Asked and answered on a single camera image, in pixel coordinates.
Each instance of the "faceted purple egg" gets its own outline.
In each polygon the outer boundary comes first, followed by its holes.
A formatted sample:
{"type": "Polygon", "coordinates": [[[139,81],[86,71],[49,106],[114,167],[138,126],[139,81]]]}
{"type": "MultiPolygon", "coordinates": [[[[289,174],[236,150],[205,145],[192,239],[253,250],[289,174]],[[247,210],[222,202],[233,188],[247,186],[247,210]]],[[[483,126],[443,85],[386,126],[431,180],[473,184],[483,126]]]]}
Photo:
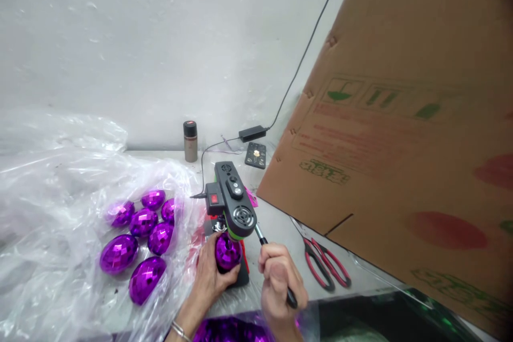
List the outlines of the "faceted purple egg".
{"type": "Polygon", "coordinates": [[[215,261],[224,271],[230,271],[240,263],[242,258],[242,246],[239,242],[230,239],[224,232],[215,243],[215,261]]]}
{"type": "Polygon", "coordinates": [[[175,224],[175,198],[171,198],[164,203],[160,216],[162,216],[164,222],[175,224]]]}
{"type": "Polygon", "coordinates": [[[166,270],[166,263],[164,259],[160,259],[158,256],[152,256],[142,261],[135,268],[128,284],[130,298],[133,303],[140,306],[148,299],[164,270],[166,270]]]}
{"type": "Polygon", "coordinates": [[[120,235],[111,240],[100,256],[100,268],[115,275],[125,270],[137,257],[139,243],[132,235],[120,235]]]}
{"type": "Polygon", "coordinates": [[[164,203],[164,200],[166,200],[166,192],[164,190],[153,190],[141,198],[141,203],[151,211],[157,211],[162,206],[162,203],[164,203]]]}
{"type": "Polygon", "coordinates": [[[133,236],[146,237],[159,222],[159,216],[149,208],[143,208],[132,216],[130,232],[133,236]]]}
{"type": "Polygon", "coordinates": [[[107,211],[107,219],[112,227],[123,227],[130,223],[135,212],[135,205],[129,200],[126,202],[114,203],[107,211]]]}
{"type": "Polygon", "coordinates": [[[169,223],[159,223],[151,230],[148,238],[148,248],[155,255],[164,254],[169,248],[174,226],[169,223]]]}

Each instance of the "work surface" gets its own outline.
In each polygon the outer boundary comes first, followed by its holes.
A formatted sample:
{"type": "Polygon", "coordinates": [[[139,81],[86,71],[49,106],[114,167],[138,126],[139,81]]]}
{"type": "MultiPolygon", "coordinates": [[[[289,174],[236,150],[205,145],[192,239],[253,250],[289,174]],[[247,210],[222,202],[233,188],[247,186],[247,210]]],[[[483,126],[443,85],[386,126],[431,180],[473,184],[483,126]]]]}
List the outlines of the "work surface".
{"type": "MultiPolygon", "coordinates": [[[[137,157],[151,157],[166,159],[171,158],[179,161],[181,164],[194,170],[201,181],[201,163],[198,159],[194,163],[187,163],[184,159],[183,151],[129,151],[132,156],[137,157]]],[[[221,152],[207,152],[204,156],[204,173],[205,183],[214,181],[214,164],[218,161],[232,161],[237,167],[237,171],[242,178],[245,186],[255,192],[262,180],[265,170],[260,170],[244,164],[245,153],[242,154],[227,154],[221,152]]],[[[308,268],[305,259],[305,247],[301,235],[296,230],[290,217],[282,211],[271,206],[262,199],[258,199],[258,207],[255,208],[258,218],[258,224],[263,234],[269,242],[277,242],[284,244],[288,249],[294,260],[299,272],[301,273],[306,290],[310,301],[316,300],[336,300],[341,298],[349,298],[352,296],[373,296],[381,292],[394,291],[390,284],[379,280],[376,276],[366,271],[362,267],[355,264],[355,257],[352,254],[340,247],[339,245],[331,242],[323,236],[317,234],[313,230],[306,229],[310,237],[313,237],[318,243],[328,248],[344,265],[347,272],[352,279],[352,286],[348,289],[340,286],[335,281],[335,291],[329,293],[315,280],[314,276],[308,268]]],[[[258,256],[260,253],[260,243],[256,234],[250,235],[244,240],[246,246],[246,257],[250,269],[250,285],[244,289],[229,290],[220,299],[217,306],[209,313],[209,317],[217,317],[223,315],[231,315],[242,312],[260,309],[260,289],[263,283],[263,276],[258,272],[258,256]]],[[[382,270],[374,267],[373,265],[356,258],[359,264],[363,265],[366,269],[373,271],[380,277],[384,278],[393,285],[402,287],[402,283],[382,270]]],[[[117,314],[109,323],[113,329],[116,329],[116,320],[121,321],[122,314],[117,314]]],[[[480,334],[484,339],[487,336],[471,327],[474,332],[480,334]]]]}

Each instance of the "bracelet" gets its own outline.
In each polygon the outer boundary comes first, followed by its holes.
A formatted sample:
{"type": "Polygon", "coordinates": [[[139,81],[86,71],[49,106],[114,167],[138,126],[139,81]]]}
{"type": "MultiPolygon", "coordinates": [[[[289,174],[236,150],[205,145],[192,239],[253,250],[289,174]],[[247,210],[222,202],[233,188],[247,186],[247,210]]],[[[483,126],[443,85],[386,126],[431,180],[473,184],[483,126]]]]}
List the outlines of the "bracelet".
{"type": "Polygon", "coordinates": [[[175,321],[172,322],[171,327],[173,330],[176,331],[176,333],[179,335],[180,338],[185,339],[187,342],[192,342],[191,339],[185,335],[185,332],[183,329],[176,323],[175,321]]]}

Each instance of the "scissors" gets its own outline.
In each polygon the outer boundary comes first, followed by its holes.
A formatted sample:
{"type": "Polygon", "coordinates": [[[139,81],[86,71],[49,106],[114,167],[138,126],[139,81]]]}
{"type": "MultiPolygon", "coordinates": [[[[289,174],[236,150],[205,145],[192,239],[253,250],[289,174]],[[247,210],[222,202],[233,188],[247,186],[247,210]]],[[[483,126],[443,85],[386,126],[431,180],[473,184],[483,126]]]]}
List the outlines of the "scissors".
{"type": "Polygon", "coordinates": [[[333,282],[333,279],[331,279],[330,273],[328,272],[329,270],[342,287],[351,287],[351,277],[349,277],[349,274],[347,273],[342,263],[340,263],[340,261],[337,259],[337,257],[334,256],[333,253],[329,251],[326,247],[317,243],[314,238],[311,238],[309,240],[307,238],[303,226],[300,223],[298,223],[298,221],[295,220],[293,217],[290,217],[290,219],[292,220],[292,223],[294,223],[294,226],[298,229],[299,233],[303,237],[303,242],[305,243],[305,259],[308,263],[310,271],[312,272],[315,280],[319,283],[319,285],[321,285],[321,287],[328,292],[335,291],[335,284],[333,282]],[[317,251],[319,252],[321,259],[319,259],[319,257],[317,256],[317,253],[314,251],[314,248],[317,249],[317,251]],[[335,262],[335,264],[338,266],[340,271],[342,271],[342,275],[344,276],[344,278],[342,278],[338,271],[335,270],[335,267],[333,267],[333,264],[330,262],[328,257],[330,257],[331,260],[335,262]],[[319,267],[319,270],[326,279],[326,282],[323,281],[319,274],[317,274],[317,272],[315,271],[314,267],[312,266],[311,259],[313,259],[317,267],[319,267]]]}

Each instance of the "spray can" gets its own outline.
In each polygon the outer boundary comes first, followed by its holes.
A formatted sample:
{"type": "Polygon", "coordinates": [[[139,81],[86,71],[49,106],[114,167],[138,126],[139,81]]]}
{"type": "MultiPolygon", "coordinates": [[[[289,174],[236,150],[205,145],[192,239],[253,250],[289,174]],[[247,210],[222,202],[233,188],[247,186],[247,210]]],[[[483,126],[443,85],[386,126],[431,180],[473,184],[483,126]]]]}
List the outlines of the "spray can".
{"type": "Polygon", "coordinates": [[[198,127],[195,121],[189,120],[183,124],[183,144],[185,160],[189,163],[198,160],[198,127]]]}

